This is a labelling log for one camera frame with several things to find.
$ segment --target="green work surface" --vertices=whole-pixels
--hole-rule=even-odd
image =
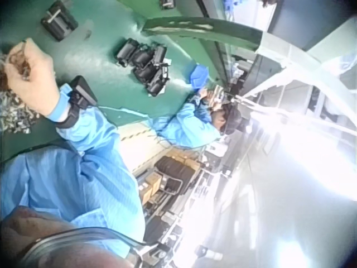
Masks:
[[[101,106],[125,107],[158,117],[174,114],[191,92],[189,75],[196,62],[166,36],[144,36],[141,28],[145,18],[116,0],[63,1],[78,21],[79,27],[66,39],[57,42],[40,24],[51,6],[48,0],[12,1],[1,10],[1,49],[9,48],[31,37],[43,51],[53,57],[58,84],[82,75],[98,98]],[[151,44],[167,45],[166,57],[172,59],[170,82],[164,94],[149,97],[143,85],[136,81],[132,68],[115,65],[114,53],[127,38]],[[117,111],[103,110],[116,125],[141,118]],[[43,145],[59,138],[54,125],[41,119],[24,135],[5,134],[1,139],[1,160],[7,160],[20,151]]]

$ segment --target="person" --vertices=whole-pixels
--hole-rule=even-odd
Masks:
[[[208,95],[206,88],[200,89],[174,117],[154,119],[152,128],[158,136],[184,149],[199,148],[221,138],[222,134],[232,134],[242,120],[240,112],[232,103],[214,105],[209,110]]]
[[[22,44],[9,53],[18,55]],[[9,87],[32,109],[55,122],[70,104],[56,85],[52,58],[26,40],[29,80],[7,60]],[[1,170],[1,253],[14,263],[39,238],[84,227],[109,228],[142,241],[145,222],[136,179],[125,166],[119,133],[96,107],[76,124],[57,129],[75,150],[49,146],[20,154]],[[38,258],[37,267],[128,267],[122,241],[75,243]]]

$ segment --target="blue uniform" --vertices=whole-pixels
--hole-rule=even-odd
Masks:
[[[1,173],[1,220],[24,205],[78,227],[107,227],[142,241],[138,185],[118,151],[117,128],[92,107],[80,112],[74,127],[57,131],[77,151],[51,146],[10,161]],[[129,251],[121,242],[102,245],[122,257]]]
[[[198,148],[220,138],[212,125],[208,107],[194,96],[185,103],[174,117],[159,117],[153,120],[156,133],[176,146]]]

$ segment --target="pile of small parts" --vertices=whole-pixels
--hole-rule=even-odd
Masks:
[[[148,46],[129,38],[118,51],[115,58],[117,64],[127,67],[129,64],[135,68],[135,77],[145,85],[148,93],[156,97],[163,93],[168,77],[168,67],[171,60],[165,59],[167,47],[161,44]]]
[[[6,55],[0,54],[0,132],[31,133],[40,114],[30,109],[7,85],[4,72]],[[28,70],[24,70],[24,80],[28,79]]]

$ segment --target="human hand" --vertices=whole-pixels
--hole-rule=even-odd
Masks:
[[[199,91],[198,91],[198,95],[200,96],[200,99],[203,99],[207,96],[207,88],[201,88]]]
[[[214,91],[213,90],[210,90],[208,91],[207,93],[207,100],[210,102],[214,97]]]
[[[218,111],[222,109],[222,102],[221,101],[215,101],[212,105],[212,110],[213,111]]]
[[[23,42],[16,45],[9,53],[5,64],[5,73],[8,86],[33,110],[48,116],[56,107],[60,93],[54,75],[52,58],[42,52],[38,46],[27,39],[24,56],[18,52],[22,49]],[[22,79],[19,70],[10,63],[10,57],[16,58],[16,65],[24,61],[30,66],[28,81]]]

